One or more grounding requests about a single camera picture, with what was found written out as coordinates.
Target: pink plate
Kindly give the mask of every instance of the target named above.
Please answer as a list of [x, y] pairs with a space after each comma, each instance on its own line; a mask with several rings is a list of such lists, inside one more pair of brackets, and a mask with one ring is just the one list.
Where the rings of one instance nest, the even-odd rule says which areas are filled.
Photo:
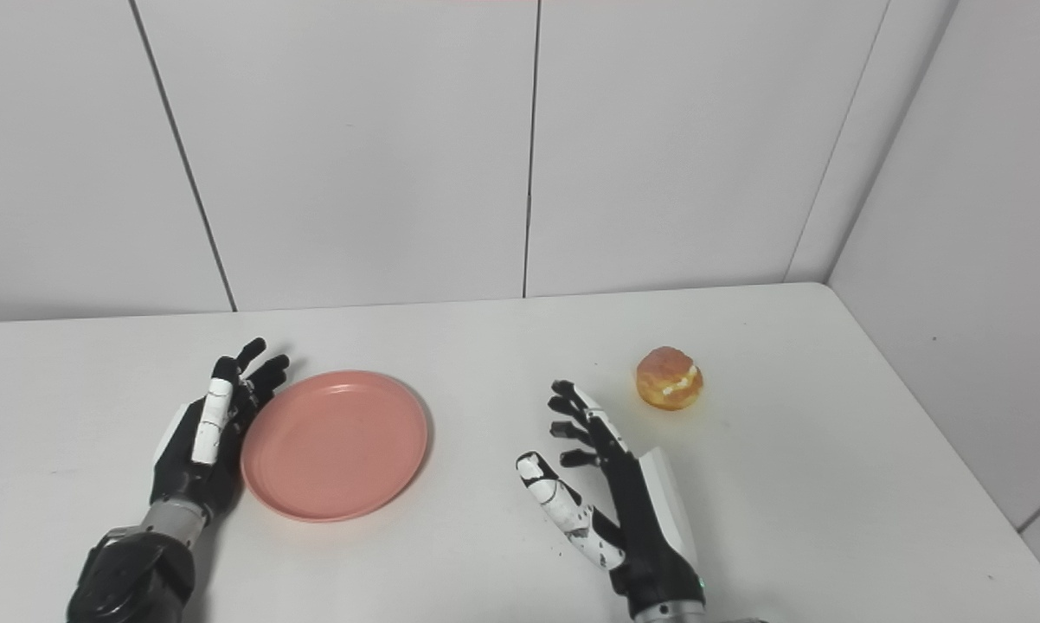
[[243, 441], [243, 482], [291, 519], [350, 519], [396, 497], [426, 446], [424, 410], [396, 380], [327, 372], [282, 391], [259, 413]]

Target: white table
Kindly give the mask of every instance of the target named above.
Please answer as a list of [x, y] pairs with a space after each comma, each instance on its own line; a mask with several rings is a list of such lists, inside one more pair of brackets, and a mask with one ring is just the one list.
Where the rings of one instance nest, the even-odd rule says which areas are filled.
[[[150, 456], [211, 364], [255, 335], [292, 379], [393, 374], [428, 460], [365, 518], [295, 523], [244, 494], [199, 552], [189, 621], [625, 621], [513, 473], [552, 379], [670, 453], [710, 618], [1040, 622], [1040, 565], [829, 289], [776, 285], [255, 314], [0, 323], [0, 622], [56, 621], [85, 551], [142, 517]], [[659, 414], [631, 370], [690, 352], [706, 394]], [[596, 470], [569, 474], [610, 510]], [[468, 503], [454, 504], [466, 499]]]

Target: black finger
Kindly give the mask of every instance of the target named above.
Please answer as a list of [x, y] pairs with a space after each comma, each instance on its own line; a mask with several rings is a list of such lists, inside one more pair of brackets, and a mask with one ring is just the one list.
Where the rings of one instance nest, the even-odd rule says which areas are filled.
[[232, 384], [234, 384], [236, 380], [239, 380], [239, 370], [235, 367], [235, 359], [216, 359], [215, 366], [212, 366], [212, 379], [227, 380], [228, 383]]
[[556, 421], [551, 422], [551, 437], [558, 437], [560, 439], [576, 439], [584, 445], [593, 446], [593, 440], [586, 431], [578, 429], [571, 421]]
[[567, 401], [570, 403], [574, 407], [574, 410], [578, 411], [579, 414], [586, 413], [588, 405], [586, 405], [586, 403], [578, 397], [578, 393], [574, 391], [573, 383], [568, 380], [556, 380], [556, 382], [551, 383], [551, 390], [561, 395], [564, 399], [567, 399]]
[[600, 458], [593, 452], [587, 452], [587, 450], [566, 450], [564, 453], [558, 455], [558, 464], [564, 466], [564, 468], [572, 468], [572, 466], [598, 466]]
[[278, 358], [267, 360], [254, 372], [251, 372], [248, 380], [256, 388], [264, 387], [274, 391], [276, 387], [286, 382], [286, 368], [290, 367], [290, 359], [286, 355], [279, 355]]
[[245, 370], [251, 362], [255, 361], [262, 352], [266, 349], [266, 340], [256, 337], [248, 342], [246, 346], [243, 346], [243, 351], [239, 351], [239, 356], [235, 358], [236, 366], [239, 366], [239, 370]]
[[574, 418], [574, 421], [578, 422], [583, 427], [587, 425], [586, 415], [582, 415], [569, 398], [565, 398], [563, 395], [552, 395], [551, 399], [548, 399], [547, 406], [551, 408], [556, 414], [570, 415]]

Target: robotic arm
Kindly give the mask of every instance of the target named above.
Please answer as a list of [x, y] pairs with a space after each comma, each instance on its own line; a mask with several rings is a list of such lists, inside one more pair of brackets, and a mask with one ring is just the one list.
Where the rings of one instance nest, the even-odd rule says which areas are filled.
[[192, 547], [239, 491], [251, 422], [286, 382], [284, 355], [243, 371], [262, 338], [220, 358], [208, 393], [185, 408], [155, 464], [150, 508], [135, 527], [110, 529], [89, 551], [67, 607], [69, 623], [178, 623], [193, 592]]
[[568, 450], [560, 464], [600, 468], [620, 525], [586, 503], [538, 452], [517, 460], [527, 491], [567, 539], [608, 572], [635, 623], [703, 623], [703, 581], [694, 568], [697, 553], [666, 455], [655, 448], [635, 459], [595, 399], [565, 380], [551, 388], [555, 395], [548, 407], [573, 420], [553, 422], [551, 435], [592, 448]]

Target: cream filling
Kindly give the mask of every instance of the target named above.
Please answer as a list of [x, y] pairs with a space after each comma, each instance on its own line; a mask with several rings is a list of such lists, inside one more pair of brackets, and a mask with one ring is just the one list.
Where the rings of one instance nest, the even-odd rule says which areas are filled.
[[686, 387], [690, 387], [691, 383], [693, 383], [693, 380], [696, 379], [697, 377], [698, 377], [698, 366], [690, 366], [690, 371], [686, 372], [685, 375], [683, 375], [682, 380], [679, 380], [679, 382], [675, 383], [674, 385], [664, 387], [661, 390], [661, 394], [670, 395], [674, 394], [675, 391], [685, 389]]

